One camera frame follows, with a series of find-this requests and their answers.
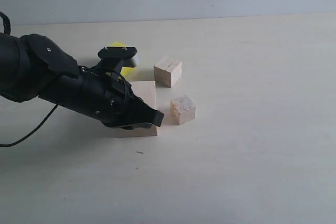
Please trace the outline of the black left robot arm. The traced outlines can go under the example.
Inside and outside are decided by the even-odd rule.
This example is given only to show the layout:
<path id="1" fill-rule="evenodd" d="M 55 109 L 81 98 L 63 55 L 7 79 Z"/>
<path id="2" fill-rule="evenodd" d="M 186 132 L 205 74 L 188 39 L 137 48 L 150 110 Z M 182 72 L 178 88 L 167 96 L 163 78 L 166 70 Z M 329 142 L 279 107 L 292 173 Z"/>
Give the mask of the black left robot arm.
<path id="1" fill-rule="evenodd" d="M 136 54 L 135 47 L 105 47 L 98 64 L 86 67 L 46 36 L 1 34 L 1 96 L 18 103 L 38 97 L 111 128 L 160 126 L 163 113 L 121 75 Z"/>

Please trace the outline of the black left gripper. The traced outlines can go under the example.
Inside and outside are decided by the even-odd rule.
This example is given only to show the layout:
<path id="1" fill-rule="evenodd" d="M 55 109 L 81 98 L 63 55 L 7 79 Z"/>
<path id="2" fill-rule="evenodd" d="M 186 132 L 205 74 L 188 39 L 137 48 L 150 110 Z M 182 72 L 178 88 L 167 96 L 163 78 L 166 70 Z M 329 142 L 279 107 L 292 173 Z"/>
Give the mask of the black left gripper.
<path id="1" fill-rule="evenodd" d="M 78 78 L 61 76 L 39 98 L 125 130 L 160 127 L 164 118 L 161 111 L 132 97 L 131 85 L 122 75 L 106 68 L 82 72 Z"/>

